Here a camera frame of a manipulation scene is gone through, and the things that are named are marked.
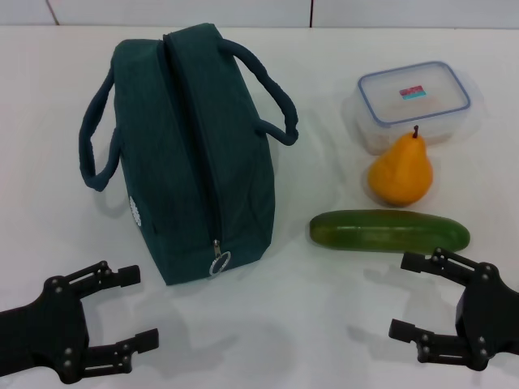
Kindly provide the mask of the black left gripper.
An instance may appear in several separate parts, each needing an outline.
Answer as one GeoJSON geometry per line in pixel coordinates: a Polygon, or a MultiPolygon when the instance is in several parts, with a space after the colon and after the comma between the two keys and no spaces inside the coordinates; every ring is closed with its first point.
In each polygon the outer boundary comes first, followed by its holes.
{"type": "Polygon", "coordinates": [[[106,261],[69,276],[49,278],[35,301],[1,313],[1,375],[48,367],[63,383],[76,383],[82,374],[129,374],[134,353],[159,347],[159,331],[88,348],[81,358],[88,346],[88,331],[80,298],[140,281],[137,265],[113,271],[106,261]]]}

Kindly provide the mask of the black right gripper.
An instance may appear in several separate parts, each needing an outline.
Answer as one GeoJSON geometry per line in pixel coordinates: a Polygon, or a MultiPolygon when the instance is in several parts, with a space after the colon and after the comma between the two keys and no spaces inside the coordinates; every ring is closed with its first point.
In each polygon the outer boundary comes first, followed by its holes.
{"type": "Polygon", "coordinates": [[[465,287],[456,310],[460,337],[392,320],[389,337],[415,342],[420,363],[464,365],[482,371],[498,353],[518,354],[518,292],[502,281],[496,266],[438,247],[429,259],[405,252],[401,269],[440,276],[465,287]]]}

